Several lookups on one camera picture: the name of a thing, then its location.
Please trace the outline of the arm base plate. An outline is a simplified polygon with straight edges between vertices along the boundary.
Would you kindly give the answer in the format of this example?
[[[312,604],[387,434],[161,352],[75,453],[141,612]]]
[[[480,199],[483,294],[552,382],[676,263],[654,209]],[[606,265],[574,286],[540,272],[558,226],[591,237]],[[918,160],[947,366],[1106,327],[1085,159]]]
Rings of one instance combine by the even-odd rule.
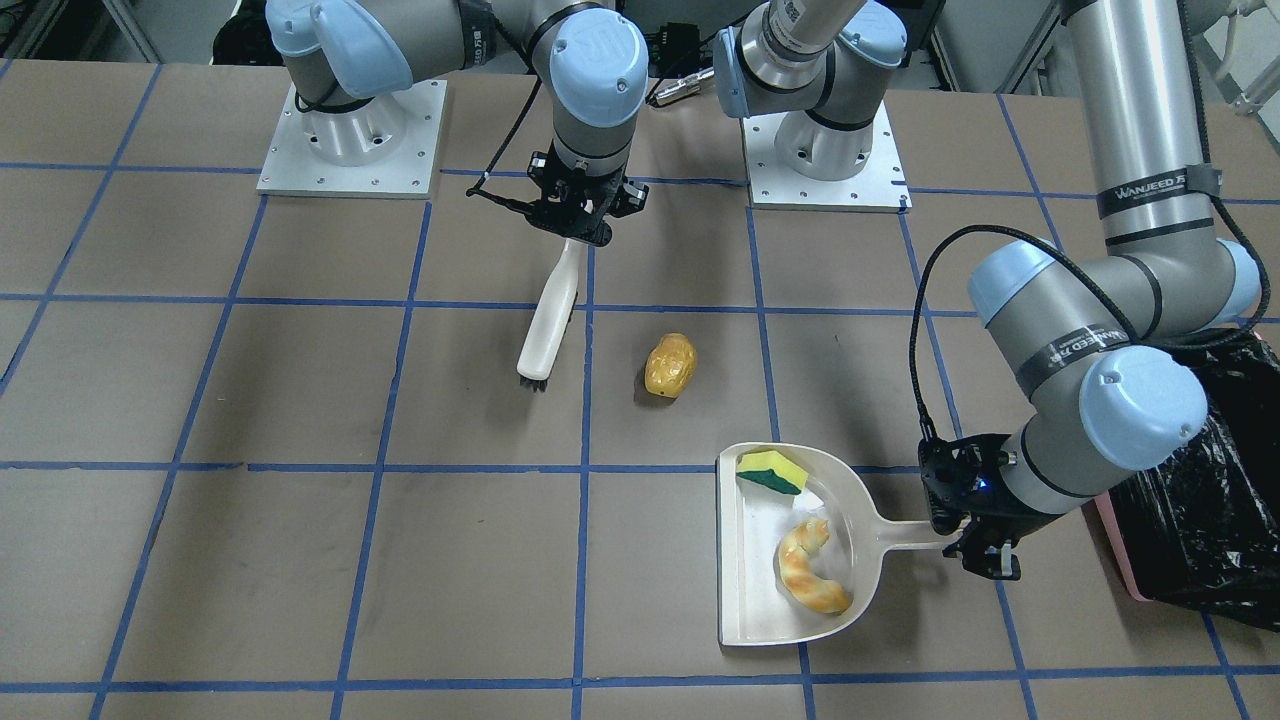
[[[256,190],[264,195],[434,195],[448,83],[429,79],[346,114],[302,113],[285,96]]]
[[[905,213],[913,208],[904,165],[882,102],[851,132],[806,113],[740,120],[751,204],[796,211]]]

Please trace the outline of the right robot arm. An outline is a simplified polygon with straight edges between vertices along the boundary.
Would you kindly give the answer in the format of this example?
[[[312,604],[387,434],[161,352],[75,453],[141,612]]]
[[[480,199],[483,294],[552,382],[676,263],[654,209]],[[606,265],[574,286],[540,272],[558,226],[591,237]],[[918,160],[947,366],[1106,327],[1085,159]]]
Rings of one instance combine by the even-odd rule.
[[[646,91],[646,40],[600,1],[268,1],[292,83],[289,114],[323,168],[367,167],[408,146],[404,95],[515,54],[548,91],[552,141],[531,156],[538,199],[494,202],[552,234],[603,247],[608,220],[641,211],[630,179]]]

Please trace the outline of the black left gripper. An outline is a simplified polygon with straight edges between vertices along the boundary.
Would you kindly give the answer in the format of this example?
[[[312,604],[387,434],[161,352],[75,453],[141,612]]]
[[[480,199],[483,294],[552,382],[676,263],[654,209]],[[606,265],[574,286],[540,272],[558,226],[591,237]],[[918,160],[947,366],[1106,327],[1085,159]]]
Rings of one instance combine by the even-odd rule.
[[[1004,450],[1007,434],[978,434],[983,461],[983,493],[974,512],[961,520],[960,537],[943,548],[943,556],[959,557],[963,568],[991,580],[1016,582],[1021,569],[1014,550],[1021,538],[1048,525],[1055,515],[1036,511],[1010,489],[1018,469],[1014,451]]]

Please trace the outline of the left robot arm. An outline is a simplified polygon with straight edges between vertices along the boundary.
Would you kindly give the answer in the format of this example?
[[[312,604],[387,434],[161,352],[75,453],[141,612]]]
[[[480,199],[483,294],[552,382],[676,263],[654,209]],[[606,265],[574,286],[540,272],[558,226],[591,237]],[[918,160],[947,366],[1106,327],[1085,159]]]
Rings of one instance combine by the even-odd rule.
[[[983,327],[1034,407],[1018,432],[941,439],[919,407],[919,464],[945,555],[1016,580],[1019,542],[1169,460],[1203,429],[1208,400],[1172,355],[1215,342],[1268,301],[1245,236],[1222,240],[1184,1],[1064,1],[1082,76],[1103,258],[1073,263],[1004,225],[954,232],[1009,243],[972,273]]]

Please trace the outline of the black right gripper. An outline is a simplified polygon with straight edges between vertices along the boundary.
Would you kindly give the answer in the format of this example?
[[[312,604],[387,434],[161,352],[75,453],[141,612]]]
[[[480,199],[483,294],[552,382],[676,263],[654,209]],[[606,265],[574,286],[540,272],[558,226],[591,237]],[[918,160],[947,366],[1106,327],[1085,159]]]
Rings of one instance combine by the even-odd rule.
[[[594,247],[612,241],[608,217],[623,218],[641,211],[649,186],[637,183],[618,169],[605,176],[586,176],[568,168],[557,155],[531,155],[527,176],[541,191],[527,211],[527,223]]]

